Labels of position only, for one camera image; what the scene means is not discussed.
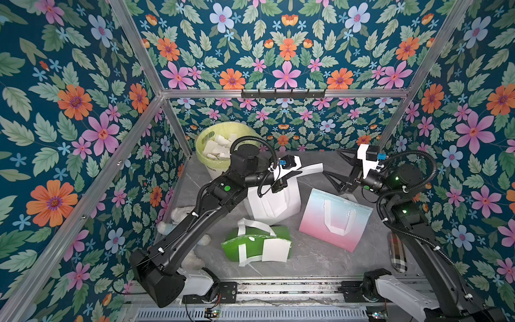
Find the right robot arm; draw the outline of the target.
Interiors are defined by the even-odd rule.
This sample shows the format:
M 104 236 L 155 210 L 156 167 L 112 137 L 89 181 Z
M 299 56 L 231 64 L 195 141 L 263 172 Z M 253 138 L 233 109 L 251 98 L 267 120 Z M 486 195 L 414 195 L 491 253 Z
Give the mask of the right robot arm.
M 415 321 L 506 320 L 501 309 L 485 304 L 465 282 L 413 200 L 436 177 L 437 161 L 429 153 L 406 150 L 387 156 L 378 146 L 366 144 L 337 153 L 352 167 L 350 175 L 323 174 L 339 193 L 360 186 L 377 195 L 375 206 L 382 223 L 409 249 L 436 297 L 429 299 L 388 270 L 377 269 L 363 278 L 367 300 L 389 300 Z

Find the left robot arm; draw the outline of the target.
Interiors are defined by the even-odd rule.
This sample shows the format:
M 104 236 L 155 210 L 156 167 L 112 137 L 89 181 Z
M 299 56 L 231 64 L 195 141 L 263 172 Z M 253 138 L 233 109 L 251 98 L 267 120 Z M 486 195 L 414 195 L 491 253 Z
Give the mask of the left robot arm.
M 183 260 L 207 231 L 248 196 L 250 188 L 256 187 L 262 197 L 263 186 L 276 193 L 285 187 L 289 176 L 300 174 L 299 156 L 279 158 L 270 148 L 267 158 L 258 144 L 267 146 L 268 142 L 257 136 L 237 138 L 229 150 L 228 170 L 201 187 L 193 210 L 161 241 L 130 256 L 135 280 L 159 308 L 185 296 L 218 300 L 217 276 L 207 268 L 185 270 Z

